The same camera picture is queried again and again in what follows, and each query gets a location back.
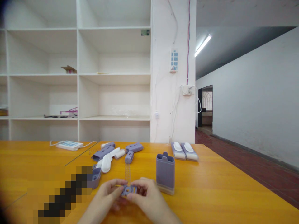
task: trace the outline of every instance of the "small purple component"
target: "small purple component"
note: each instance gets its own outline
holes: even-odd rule
[[[113,146],[107,146],[102,148],[102,150],[97,151],[95,154],[92,155],[92,159],[99,162],[104,156],[114,150]]]
[[[93,169],[92,179],[87,181],[87,187],[95,189],[98,187],[101,177],[101,168]]]
[[[137,187],[124,185],[122,196],[127,196],[129,193],[137,193]]]
[[[133,151],[129,151],[128,154],[125,157],[125,163],[126,164],[131,164],[132,160],[134,157],[134,152]]]
[[[156,158],[156,182],[161,191],[174,195],[174,158],[167,152]]]
[[[138,151],[141,151],[142,149],[143,149],[143,146],[138,142],[135,144],[127,145],[126,153],[128,153],[129,151],[138,152]]]

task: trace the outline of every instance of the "purple plastic housing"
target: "purple plastic housing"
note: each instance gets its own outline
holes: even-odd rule
[[[106,146],[92,155],[92,159],[99,162],[104,156],[114,150],[114,146]]]
[[[134,157],[134,152],[133,151],[129,151],[128,154],[125,157],[125,163],[127,164],[131,164],[132,160]]]
[[[137,187],[124,185],[124,190],[121,195],[127,196],[129,193],[137,193]]]
[[[138,143],[134,143],[131,145],[127,145],[126,153],[128,153],[129,151],[138,152],[138,151],[141,151],[142,149],[143,149],[143,146],[138,142]]]
[[[194,151],[193,148],[192,148],[192,149],[193,149],[193,152],[189,152],[189,151],[187,151],[186,148],[185,148],[185,143],[181,143],[181,147],[182,147],[184,153],[186,154],[186,159],[187,159],[187,160],[198,161],[198,155],[197,155],[197,153]],[[188,154],[189,154],[189,155],[190,155],[190,154],[196,155],[197,159],[190,159],[190,157],[188,158]]]
[[[167,152],[157,155],[156,182],[160,191],[174,195],[174,158]]]
[[[98,187],[101,177],[101,168],[95,168],[93,169],[93,173],[91,176],[91,180],[87,180],[87,187],[95,189]]]
[[[186,160],[186,154],[184,153],[184,151],[176,151],[175,148],[174,148],[174,142],[171,143],[171,148],[172,148],[172,152],[173,152],[173,156],[174,156],[174,153],[176,154],[180,154],[182,155],[183,158],[178,158],[178,157],[175,157],[176,159],[179,159],[179,160]]]

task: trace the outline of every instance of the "white shelving unit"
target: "white shelving unit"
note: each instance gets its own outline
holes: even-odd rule
[[[12,1],[0,29],[0,140],[149,142],[150,12],[151,0]],[[75,107],[78,118],[44,118]]]

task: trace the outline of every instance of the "doorway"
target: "doorway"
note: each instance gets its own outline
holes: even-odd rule
[[[198,113],[198,129],[211,135],[213,133],[213,85],[198,92],[202,112]]]

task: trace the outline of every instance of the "fluorescent light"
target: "fluorescent light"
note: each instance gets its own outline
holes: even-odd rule
[[[208,36],[205,41],[202,43],[202,45],[200,45],[200,47],[197,49],[197,51],[195,52],[195,57],[199,54],[199,52],[206,46],[206,44],[209,42],[209,40],[212,38],[212,36]]]

